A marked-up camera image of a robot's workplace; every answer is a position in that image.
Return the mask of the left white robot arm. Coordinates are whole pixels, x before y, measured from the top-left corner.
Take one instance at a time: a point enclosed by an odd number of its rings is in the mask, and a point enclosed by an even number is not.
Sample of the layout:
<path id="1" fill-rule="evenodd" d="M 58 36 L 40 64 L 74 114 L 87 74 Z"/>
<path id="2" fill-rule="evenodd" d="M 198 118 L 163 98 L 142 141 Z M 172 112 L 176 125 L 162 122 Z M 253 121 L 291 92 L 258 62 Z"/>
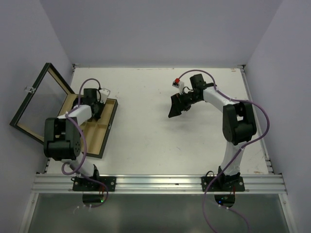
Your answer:
<path id="1" fill-rule="evenodd" d="M 86 161 L 87 144 L 81 125 L 90 119 L 98 121 L 104 105 L 100 90 L 87 88 L 70 111 L 47 118 L 44 125 L 45 156 L 60 161 L 64 175 L 76 174 L 92 191 L 100 187 L 101 178 L 97 167 Z"/>

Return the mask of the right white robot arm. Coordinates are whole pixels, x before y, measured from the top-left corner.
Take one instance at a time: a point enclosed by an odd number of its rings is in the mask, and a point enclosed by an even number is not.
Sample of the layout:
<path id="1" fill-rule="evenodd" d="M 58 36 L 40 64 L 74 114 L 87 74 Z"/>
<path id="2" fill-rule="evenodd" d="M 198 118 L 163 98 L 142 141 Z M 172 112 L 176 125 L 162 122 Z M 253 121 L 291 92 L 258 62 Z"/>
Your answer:
<path id="1" fill-rule="evenodd" d="M 187 88 L 179 78 L 172 86 L 179 92 L 171 96 L 169 118 L 176 117 L 188 111 L 197 102 L 204 101 L 213 105 L 222 115 L 222 131 L 226 139 L 225 156 L 218 168 L 216 184 L 221 190 L 228 190 L 240 177 L 242 146 L 250 142 L 257 133 L 252 104 L 225 97 L 214 83 L 206 83 L 203 75 L 190 77 L 191 89 Z"/>

